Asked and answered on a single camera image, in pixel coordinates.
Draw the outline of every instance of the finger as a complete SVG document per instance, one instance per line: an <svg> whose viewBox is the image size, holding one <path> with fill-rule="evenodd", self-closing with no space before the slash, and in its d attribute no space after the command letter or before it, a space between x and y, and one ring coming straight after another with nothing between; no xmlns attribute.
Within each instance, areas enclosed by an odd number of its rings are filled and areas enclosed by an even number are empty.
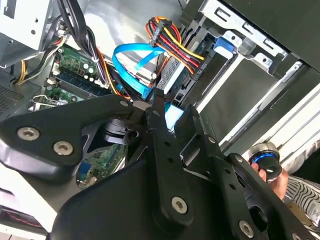
<svg viewBox="0 0 320 240"><path fill-rule="evenodd" d="M257 163L252 163L251 167L256 171L258 172L259 170L259 165Z"/></svg>
<svg viewBox="0 0 320 240"><path fill-rule="evenodd" d="M265 181L265 182L267 181L267 173L265 170L261 169L259 171L259 176L260 176L260 178L262 178L263 181Z"/></svg>

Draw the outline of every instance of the green circuit board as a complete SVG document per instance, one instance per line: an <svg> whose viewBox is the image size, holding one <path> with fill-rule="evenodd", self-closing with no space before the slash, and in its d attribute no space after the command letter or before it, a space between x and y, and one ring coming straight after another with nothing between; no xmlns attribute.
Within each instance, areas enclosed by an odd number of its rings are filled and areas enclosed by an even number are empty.
<svg viewBox="0 0 320 240"><path fill-rule="evenodd" d="M97 152L86 158L84 161L91 164L87 178L94 176L97 178L96 181L100 182L115 171L124 156L125 146L113 144L108 150Z"/></svg>
<svg viewBox="0 0 320 240"><path fill-rule="evenodd" d="M75 96L74 94L68 91L62 90L59 87L51 86L51 85L48 85L45 88L43 94L46 95L49 100L43 97L41 99L41 102L49 105L54 104L54 105L60 106L60 105L76 103L84 100L83 98ZM51 108L51 106L41 105L39 110L49 109L49 108Z"/></svg>
<svg viewBox="0 0 320 240"><path fill-rule="evenodd" d="M59 69L79 77L87 76L94 80L99 78L96 64L73 48L62 46L55 55L54 62L59 64Z"/></svg>

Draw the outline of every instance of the silver screw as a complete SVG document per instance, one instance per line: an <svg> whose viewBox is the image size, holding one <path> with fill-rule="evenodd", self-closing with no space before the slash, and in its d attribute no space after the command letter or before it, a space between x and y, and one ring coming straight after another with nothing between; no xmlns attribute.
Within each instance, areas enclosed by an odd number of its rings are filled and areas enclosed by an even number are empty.
<svg viewBox="0 0 320 240"><path fill-rule="evenodd" d="M252 239L254 237L254 231L246 221L241 220L239 222L239 227L248 238Z"/></svg>
<svg viewBox="0 0 320 240"><path fill-rule="evenodd" d="M292 237L293 237L293 240L301 240L301 238L295 233L292 233Z"/></svg>
<svg viewBox="0 0 320 240"><path fill-rule="evenodd" d="M208 139L209 139L209 141L211 142L211 143L213 143L213 144L215 144L216 143L216 140L213 138L213 137L208 137Z"/></svg>
<svg viewBox="0 0 320 240"><path fill-rule="evenodd" d="M124 106L124 107L128 107L128 106L129 106L129 104L126 103L125 101L120 101L120 104L121 104L122 106Z"/></svg>
<svg viewBox="0 0 320 240"><path fill-rule="evenodd" d="M179 196L174 196L171 200L172 207L180 214L185 214L188 210L187 203Z"/></svg>
<svg viewBox="0 0 320 240"><path fill-rule="evenodd" d="M40 132L34 127L22 127L18 130L17 135L22 140L33 141L40 137Z"/></svg>
<svg viewBox="0 0 320 240"><path fill-rule="evenodd" d="M74 147L67 141L58 141L53 145L53 150L62 156L68 156L74 151Z"/></svg>
<svg viewBox="0 0 320 240"><path fill-rule="evenodd" d="M158 113L156 110L152 111L155 115L157 115L158 117L160 117L160 113Z"/></svg>
<svg viewBox="0 0 320 240"><path fill-rule="evenodd" d="M242 159L242 157L241 156L239 156L239 155L235 155L235 158L238 160L238 162L239 163L243 163L243 159Z"/></svg>

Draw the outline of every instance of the black plastic mount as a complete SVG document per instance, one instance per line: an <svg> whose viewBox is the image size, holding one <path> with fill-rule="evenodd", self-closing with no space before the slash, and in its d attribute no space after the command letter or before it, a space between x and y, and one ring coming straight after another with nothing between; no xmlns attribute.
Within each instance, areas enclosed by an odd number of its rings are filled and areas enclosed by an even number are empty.
<svg viewBox="0 0 320 240"><path fill-rule="evenodd" d="M174 136L163 92L149 101L142 111L109 95L0 123L1 162L44 181L70 179L83 158L112 143L131 148L124 169L67 201L47 239L314 239L240 155L225 159L194 107ZM39 138L20 139L21 127L37 129ZM57 141L70 143L72 154L58 155Z"/></svg>

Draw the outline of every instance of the orange wire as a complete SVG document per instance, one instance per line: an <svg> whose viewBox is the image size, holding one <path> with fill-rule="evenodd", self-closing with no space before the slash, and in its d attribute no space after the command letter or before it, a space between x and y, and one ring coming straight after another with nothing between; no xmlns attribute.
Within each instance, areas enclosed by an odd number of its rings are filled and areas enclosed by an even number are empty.
<svg viewBox="0 0 320 240"><path fill-rule="evenodd" d="M169 55L171 55L172 57L176 58L179 62L181 62L188 70L191 74L194 74L195 72L191 69L191 67L188 66L188 64L182 60L182 58L178 57L176 54L174 54L173 52L170 52L169 49L165 48L164 46L162 46L160 43L156 43L156 45L160 48L162 48L163 50L165 50Z"/></svg>
<svg viewBox="0 0 320 240"><path fill-rule="evenodd" d="M161 67L160 67L159 70L156 72L156 75L157 75L157 76L158 76L158 75L161 73L161 71L164 69L164 67L165 67L165 65L167 64L167 62L169 61L169 59L170 59L169 56L167 56L167 57L165 58L165 60L163 61Z"/></svg>
<svg viewBox="0 0 320 240"><path fill-rule="evenodd" d="M116 95L123 96L125 99L130 100L131 98L130 98L129 96L124 96L124 95L122 95L122 94L115 88L114 83L112 82L111 76L110 76L110 74L109 74L107 64L106 64L106 62L105 62L105 60L104 60L104 57L102 56L102 53L100 52L100 50L99 50L98 48L96 48L96 51L97 51L97 53L98 53L98 55L99 55L100 61L102 61L104 70L105 70L105 72L106 72L107 80L108 80L108 82L109 82L112 90L115 92Z"/></svg>
<svg viewBox="0 0 320 240"><path fill-rule="evenodd" d="M146 24L144 26L146 33L148 34L149 38L152 38L151 33L148 30L148 24ZM171 52L169 49L167 49L166 47L162 46L160 43L156 43L156 45L160 48L162 48L163 50L165 50L169 55L173 56L174 58L176 58L179 62L181 62L189 71L191 74L194 74L195 72L191 69L191 67L188 66L188 64L183 61L180 57L178 57L176 54L174 54L173 52Z"/></svg>
<svg viewBox="0 0 320 240"><path fill-rule="evenodd" d="M168 21L169 21L169 19L166 18L166 17L164 17L164 16L156 16L156 17L155 17L155 21L156 21L157 23L159 23L159 20L168 20ZM180 32L179 32L177 26L176 26L174 23L172 23L172 26L173 26L173 27L175 28L175 30L176 30L175 33L177 34L179 43L181 43L181 42L182 42L182 39L181 39L181 35L180 35Z"/></svg>

